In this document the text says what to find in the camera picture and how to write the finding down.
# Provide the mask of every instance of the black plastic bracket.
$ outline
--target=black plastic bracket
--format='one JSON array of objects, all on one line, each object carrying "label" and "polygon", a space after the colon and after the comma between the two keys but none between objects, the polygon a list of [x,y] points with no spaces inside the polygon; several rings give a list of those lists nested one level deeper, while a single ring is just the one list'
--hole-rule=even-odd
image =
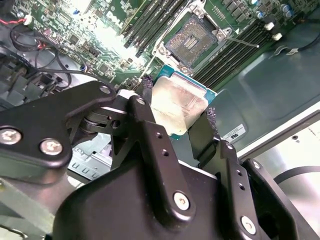
[{"label": "black plastic bracket", "polygon": [[220,180],[218,205],[224,206],[219,209],[222,231],[231,239],[261,239],[249,178],[247,171],[238,163],[235,148],[220,140],[214,157],[203,170]]},{"label": "black plastic bracket", "polygon": [[[83,118],[116,98],[113,87],[106,88],[102,82],[91,81],[0,112],[0,129],[21,134],[16,144],[0,144],[0,176],[41,184],[57,181],[67,170]],[[48,139],[61,144],[60,154],[40,150]]]},{"label": "black plastic bracket", "polygon": [[[275,221],[277,232],[274,235],[278,236],[279,240],[319,239],[319,236],[261,164],[254,159],[247,159],[242,166],[247,170],[253,185],[252,193],[255,205],[258,206],[257,214],[261,216],[261,219],[270,216]],[[270,217],[266,225],[271,224]]]},{"label": "black plastic bracket", "polygon": [[220,180],[218,205],[223,206],[218,209],[220,229],[231,239],[261,239],[247,171],[239,164],[235,148],[221,140],[214,109],[204,112],[188,134],[199,167]]},{"label": "black plastic bracket", "polygon": [[[112,166],[115,169],[131,159],[143,159],[146,184],[158,221],[172,230],[186,227],[196,214],[196,205],[182,174],[177,156],[163,126],[155,123],[147,101],[139,96],[128,100],[127,139],[112,136]],[[180,199],[178,206],[176,193]]]}]

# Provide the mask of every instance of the motherboard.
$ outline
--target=motherboard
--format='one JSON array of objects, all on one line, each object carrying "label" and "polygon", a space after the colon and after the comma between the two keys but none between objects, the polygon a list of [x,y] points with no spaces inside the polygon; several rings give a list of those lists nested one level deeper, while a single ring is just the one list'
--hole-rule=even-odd
[{"label": "motherboard", "polygon": [[16,0],[12,12],[116,88],[170,65],[216,90],[319,0]]}]

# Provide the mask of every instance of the green circuit board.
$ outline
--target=green circuit board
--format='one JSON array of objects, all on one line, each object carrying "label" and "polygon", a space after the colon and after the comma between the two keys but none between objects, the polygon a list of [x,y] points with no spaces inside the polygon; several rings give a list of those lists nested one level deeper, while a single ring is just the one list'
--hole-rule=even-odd
[{"label": "green circuit board", "polygon": [[[139,84],[138,79],[142,73],[155,75],[163,64],[172,65],[191,76],[201,71],[230,43],[228,40],[217,41],[219,30],[229,28],[229,36],[236,39],[259,18],[258,13],[262,13],[264,16],[272,15],[285,33],[294,27],[293,18],[297,14],[310,13],[319,5],[319,0],[259,0],[256,4],[250,2],[16,0],[13,13],[31,15],[31,29],[55,44],[67,45],[81,55],[89,72],[104,77],[116,87],[124,85],[125,88],[134,89],[136,84]],[[291,17],[284,16],[281,11],[283,4],[289,4],[292,8]],[[205,16],[200,16],[193,9],[193,5],[201,6]],[[186,43],[187,50],[175,49],[180,40],[179,35],[186,37],[184,32],[196,32],[201,26],[203,30],[198,34],[202,34],[203,39],[190,34]],[[194,46],[198,45],[200,47],[196,51]],[[156,57],[153,57],[160,46],[170,49],[171,54],[159,56],[157,53]],[[260,54],[266,49],[268,47],[264,46],[259,51]],[[63,49],[62,53],[81,64],[81,60],[72,51]],[[246,64],[256,57],[257,54],[246,61]]]}]

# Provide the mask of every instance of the black mechanical arm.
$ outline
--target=black mechanical arm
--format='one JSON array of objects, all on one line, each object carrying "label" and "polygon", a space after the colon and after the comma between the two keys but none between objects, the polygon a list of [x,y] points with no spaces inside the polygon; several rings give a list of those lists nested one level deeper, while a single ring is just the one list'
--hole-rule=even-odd
[{"label": "black mechanical arm", "polygon": [[58,181],[72,147],[111,135],[112,171],[64,201],[53,240],[319,239],[258,162],[238,160],[212,110],[188,131],[207,173],[179,163],[151,91],[145,81],[140,95],[117,95],[92,81],[0,112],[0,176],[33,184]]}]

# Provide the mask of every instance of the metal bracket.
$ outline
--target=metal bracket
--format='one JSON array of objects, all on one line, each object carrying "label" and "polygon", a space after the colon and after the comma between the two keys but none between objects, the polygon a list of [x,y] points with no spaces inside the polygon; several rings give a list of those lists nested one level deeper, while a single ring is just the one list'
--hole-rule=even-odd
[{"label": "metal bracket", "polygon": [[64,175],[82,119],[116,98],[112,86],[91,81],[2,111],[0,176],[48,184]]},{"label": "metal bracket", "polygon": [[193,157],[200,161],[199,167],[220,180],[221,230],[230,239],[260,240],[261,231],[247,172],[239,165],[235,148],[220,138],[214,110],[210,108],[204,112],[188,133]]},{"label": "metal bracket", "polygon": [[274,179],[256,160],[247,159],[242,166],[248,171],[254,189],[253,199],[259,216],[271,215],[279,240],[318,240],[319,236],[295,208]]},{"label": "metal bracket", "polygon": [[111,169],[142,158],[155,216],[167,228],[180,230],[192,221],[196,205],[166,130],[155,123],[148,102],[139,96],[129,99],[127,111],[129,136],[112,136]]}]

